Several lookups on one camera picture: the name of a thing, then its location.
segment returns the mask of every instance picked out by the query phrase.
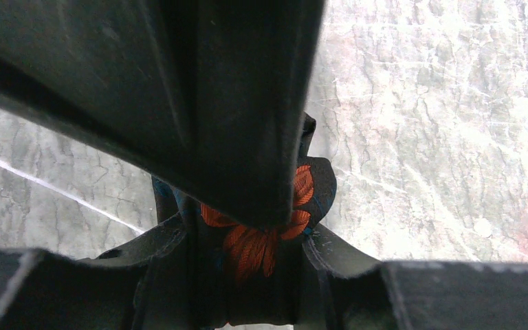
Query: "marble floor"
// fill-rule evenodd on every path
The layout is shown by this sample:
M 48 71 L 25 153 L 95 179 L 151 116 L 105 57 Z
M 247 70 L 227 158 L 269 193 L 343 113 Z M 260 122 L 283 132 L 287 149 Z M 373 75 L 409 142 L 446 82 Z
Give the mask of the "marble floor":
M 528 0 L 328 0 L 307 112 L 355 247 L 528 262 Z M 144 171 L 0 110 L 0 247 L 95 256 L 153 207 Z

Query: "white line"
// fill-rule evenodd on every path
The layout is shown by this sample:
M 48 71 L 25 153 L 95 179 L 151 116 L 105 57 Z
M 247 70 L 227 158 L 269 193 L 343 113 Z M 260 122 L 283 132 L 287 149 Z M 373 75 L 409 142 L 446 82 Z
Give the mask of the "white line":
M 125 225 L 126 227 L 134 230 L 137 234 L 142 234 L 144 232 L 144 230 L 138 228 L 137 226 L 135 225 L 131 225 L 130 223 L 127 223 L 127 222 L 124 222 L 123 220 L 120 220 L 119 218 L 117 218 L 116 216 L 106 212 L 106 211 L 103 211 L 97 207 L 95 207 L 94 205 L 88 203 L 87 201 L 84 201 L 83 199 L 80 199 L 79 197 L 77 196 L 74 196 L 72 194 L 70 194 L 69 192 L 66 192 L 66 191 L 63 191 L 61 190 L 60 188 L 56 188 L 54 186 L 52 186 L 51 184 L 43 181 L 42 179 L 39 179 L 38 177 L 34 177 L 32 175 L 29 175 L 23 171 L 20 171 L 20 170 L 17 170 L 13 167 L 11 167 L 11 165 L 5 163 L 4 161 L 0 160 L 0 168 L 2 169 L 5 169 L 11 173 L 14 173 L 24 179 L 27 179 L 31 182 L 34 182 L 42 187 L 45 187 L 47 189 L 50 189 L 50 190 L 53 190 L 55 191 L 56 193 L 60 194 L 60 195 L 63 195 L 69 199 L 71 199 L 72 201 L 75 201 L 76 203 L 86 207 L 86 208 L 89 208 L 90 210 L 93 210 L 94 212 L 97 212 L 97 213 L 100 213 L 101 215 L 104 215 L 105 217 L 107 217 L 108 219 L 112 220 L 112 221 L 115 221 L 115 222 L 118 222 L 122 225 Z

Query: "black object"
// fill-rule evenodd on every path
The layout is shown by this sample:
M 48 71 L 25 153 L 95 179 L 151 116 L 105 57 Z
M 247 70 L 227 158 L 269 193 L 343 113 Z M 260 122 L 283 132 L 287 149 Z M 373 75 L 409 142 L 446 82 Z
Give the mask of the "black object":
M 159 212 L 94 260 L 0 251 L 0 329 L 528 329 L 528 265 L 381 263 L 322 225 L 249 289 L 218 273 L 225 233 L 198 201 L 262 232 L 291 221 L 322 5 L 0 1 L 0 107 L 150 171 Z

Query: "orange embroidery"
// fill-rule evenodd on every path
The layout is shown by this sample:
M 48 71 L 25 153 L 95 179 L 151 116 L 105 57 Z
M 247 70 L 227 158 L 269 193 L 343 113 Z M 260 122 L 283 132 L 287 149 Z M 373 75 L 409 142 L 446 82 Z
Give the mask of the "orange embroidery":
M 310 165 L 296 170 L 294 178 L 293 208 L 305 205 L 313 197 L 313 176 Z M 201 215 L 208 226 L 234 227 L 223 241 L 223 250 L 228 254 L 229 264 L 235 268 L 237 283 L 242 283 L 262 267 L 264 276 L 274 272 L 276 249 L 279 240 L 297 237 L 309 224 L 311 214 L 294 210 L 290 223 L 271 230 L 258 230 L 233 222 L 220 212 L 205 204 L 201 205 Z

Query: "gray stone surface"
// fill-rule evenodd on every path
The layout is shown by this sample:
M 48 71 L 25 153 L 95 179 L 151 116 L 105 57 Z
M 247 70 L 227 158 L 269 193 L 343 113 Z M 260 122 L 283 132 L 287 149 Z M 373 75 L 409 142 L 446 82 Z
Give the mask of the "gray stone surface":
M 329 0 L 307 111 L 348 242 L 528 262 L 528 1 Z M 153 204 L 143 171 L 0 110 L 0 246 L 93 256 Z

